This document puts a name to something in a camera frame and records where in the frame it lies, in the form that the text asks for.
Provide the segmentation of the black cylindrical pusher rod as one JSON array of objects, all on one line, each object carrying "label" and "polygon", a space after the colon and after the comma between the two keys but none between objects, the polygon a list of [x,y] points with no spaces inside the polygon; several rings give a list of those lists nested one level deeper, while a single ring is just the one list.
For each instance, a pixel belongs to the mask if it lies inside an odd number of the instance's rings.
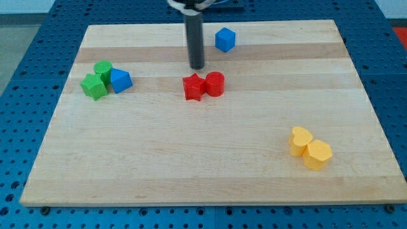
[{"label": "black cylindrical pusher rod", "polygon": [[188,58],[192,69],[202,69],[205,65],[204,59],[204,37],[203,37],[203,16],[196,10],[196,1],[187,0],[184,2],[184,25],[188,47]]}]

